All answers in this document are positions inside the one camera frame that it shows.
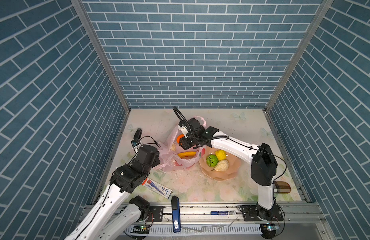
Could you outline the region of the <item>yellow fake banana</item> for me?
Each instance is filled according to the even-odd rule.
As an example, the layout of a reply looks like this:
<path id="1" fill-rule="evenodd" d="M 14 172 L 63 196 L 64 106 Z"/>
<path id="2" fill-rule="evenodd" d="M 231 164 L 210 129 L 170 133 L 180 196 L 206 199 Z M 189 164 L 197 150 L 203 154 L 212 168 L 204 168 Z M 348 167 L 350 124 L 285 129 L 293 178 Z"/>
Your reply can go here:
<path id="1" fill-rule="evenodd" d="M 178 156 L 181 159 L 191 159 L 191 158 L 194 158 L 196 156 L 196 152 L 189 151 L 189 152 L 178 153 Z"/>

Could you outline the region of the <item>orange fake tangerine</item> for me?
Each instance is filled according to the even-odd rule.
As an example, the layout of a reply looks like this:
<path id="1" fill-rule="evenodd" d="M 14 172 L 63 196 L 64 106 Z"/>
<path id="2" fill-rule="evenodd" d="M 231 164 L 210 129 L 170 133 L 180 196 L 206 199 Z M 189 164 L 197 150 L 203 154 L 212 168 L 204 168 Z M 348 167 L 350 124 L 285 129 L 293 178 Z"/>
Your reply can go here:
<path id="1" fill-rule="evenodd" d="M 180 144 L 180 140 L 182 139 L 182 138 L 184 138 L 185 136 L 184 135 L 179 135 L 178 137 L 177 137 L 177 143 L 178 144 Z"/>

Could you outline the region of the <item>yellow fake lemon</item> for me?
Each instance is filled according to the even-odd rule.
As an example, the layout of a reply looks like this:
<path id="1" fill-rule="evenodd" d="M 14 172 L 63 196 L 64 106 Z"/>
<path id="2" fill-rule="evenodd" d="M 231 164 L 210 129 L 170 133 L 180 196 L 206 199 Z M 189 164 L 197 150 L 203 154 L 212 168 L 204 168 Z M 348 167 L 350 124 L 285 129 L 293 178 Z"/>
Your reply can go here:
<path id="1" fill-rule="evenodd" d="M 226 159 L 226 152 L 224 150 L 215 151 L 215 156 L 219 161 Z"/>

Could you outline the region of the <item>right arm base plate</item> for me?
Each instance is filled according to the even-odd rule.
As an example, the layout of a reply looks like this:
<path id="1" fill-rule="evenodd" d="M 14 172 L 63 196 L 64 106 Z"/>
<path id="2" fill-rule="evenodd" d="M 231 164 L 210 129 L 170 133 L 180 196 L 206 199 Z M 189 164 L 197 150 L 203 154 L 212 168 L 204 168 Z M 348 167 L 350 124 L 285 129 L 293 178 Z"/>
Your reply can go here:
<path id="1" fill-rule="evenodd" d="M 245 222 L 255 222 L 255 221 L 272 221 L 284 220 L 284 214 L 282 209 L 279 205 L 274 204 L 270 210 L 267 210 L 260 205 L 241 205 L 239 206 L 239 210 L 243 215 L 243 219 Z"/>

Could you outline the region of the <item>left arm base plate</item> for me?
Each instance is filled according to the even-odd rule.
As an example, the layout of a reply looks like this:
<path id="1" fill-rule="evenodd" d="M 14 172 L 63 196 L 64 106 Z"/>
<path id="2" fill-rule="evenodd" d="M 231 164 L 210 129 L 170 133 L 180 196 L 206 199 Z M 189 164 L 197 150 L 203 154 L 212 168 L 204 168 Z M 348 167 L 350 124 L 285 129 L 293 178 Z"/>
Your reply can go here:
<path id="1" fill-rule="evenodd" d="M 163 206 L 150 206 L 147 214 L 143 220 L 145 223 L 156 223 L 162 222 L 164 215 L 164 207 Z"/>

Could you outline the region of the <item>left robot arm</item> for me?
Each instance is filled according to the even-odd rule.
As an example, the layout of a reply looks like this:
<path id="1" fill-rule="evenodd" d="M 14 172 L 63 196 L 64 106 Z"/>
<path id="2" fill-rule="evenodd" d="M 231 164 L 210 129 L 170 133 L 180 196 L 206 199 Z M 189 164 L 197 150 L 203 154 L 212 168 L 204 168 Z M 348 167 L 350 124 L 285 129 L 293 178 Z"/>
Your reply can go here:
<path id="1" fill-rule="evenodd" d="M 110 184 L 82 222 L 66 237 L 67 240 L 114 240 L 135 222 L 148 219 L 150 203 L 140 196 L 130 200 L 113 220 L 110 218 L 131 193 L 148 178 L 158 164 L 159 151 L 149 145 L 139 147 L 136 156 L 117 168 Z"/>

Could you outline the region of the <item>green fake fruit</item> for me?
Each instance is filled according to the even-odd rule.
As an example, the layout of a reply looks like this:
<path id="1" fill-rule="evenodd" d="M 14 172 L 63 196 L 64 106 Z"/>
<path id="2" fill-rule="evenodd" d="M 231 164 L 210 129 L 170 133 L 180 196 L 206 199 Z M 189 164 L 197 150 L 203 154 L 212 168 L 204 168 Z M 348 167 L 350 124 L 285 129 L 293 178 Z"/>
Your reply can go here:
<path id="1" fill-rule="evenodd" d="M 206 163 L 209 167 L 214 168 L 217 166 L 219 160 L 216 155 L 208 155 L 206 157 Z"/>

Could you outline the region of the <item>pink plastic bag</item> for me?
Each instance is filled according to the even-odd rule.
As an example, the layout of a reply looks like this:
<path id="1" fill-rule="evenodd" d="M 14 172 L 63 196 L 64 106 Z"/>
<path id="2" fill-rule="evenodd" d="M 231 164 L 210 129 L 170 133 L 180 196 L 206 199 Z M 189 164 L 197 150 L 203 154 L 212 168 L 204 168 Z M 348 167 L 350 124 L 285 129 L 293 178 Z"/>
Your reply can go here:
<path id="1" fill-rule="evenodd" d="M 178 143 L 177 138 L 182 135 L 178 123 L 170 131 L 169 136 L 163 142 L 159 142 L 160 164 L 154 167 L 155 170 L 171 172 L 177 170 L 188 170 L 205 155 L 206 146 L 194 149 L 191 147 L 184 150 Z"/>

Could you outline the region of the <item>cream fake pear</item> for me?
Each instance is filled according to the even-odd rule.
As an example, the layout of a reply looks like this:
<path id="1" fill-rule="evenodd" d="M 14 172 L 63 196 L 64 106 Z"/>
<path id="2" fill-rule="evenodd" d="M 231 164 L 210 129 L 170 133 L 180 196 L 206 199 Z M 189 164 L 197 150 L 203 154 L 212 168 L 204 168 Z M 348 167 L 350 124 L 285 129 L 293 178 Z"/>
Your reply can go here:
<path id="1" fill-rule="evenodd" d="M 219 161 L 217 166 L 214 167 L 214 170 L 217 172 L 225 172 L 229 169 L 229 161 L 228 160 L 222 160 Z"/>

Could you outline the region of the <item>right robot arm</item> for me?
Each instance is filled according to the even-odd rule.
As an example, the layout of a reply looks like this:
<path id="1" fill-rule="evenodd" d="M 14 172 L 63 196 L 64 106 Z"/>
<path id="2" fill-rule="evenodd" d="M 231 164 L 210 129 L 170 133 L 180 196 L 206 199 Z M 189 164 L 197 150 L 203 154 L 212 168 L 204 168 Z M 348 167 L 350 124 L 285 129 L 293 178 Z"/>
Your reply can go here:
<path id="1" fill-rule="evenodd" d="M 224 150 L 244 160 L 251 166 L 250 176 L 257 184 L 257 209 L 264 212 L 273 210 L 275 204 L 273 182 L 276 179 L 278 162 L 269 145 L 252 145 L 230 137 L 214 127 L 203 127 L 198 120 L 181 120 L 178 129 L 184 137 L 180 146 L 188 150 L 203 146 Z"/>

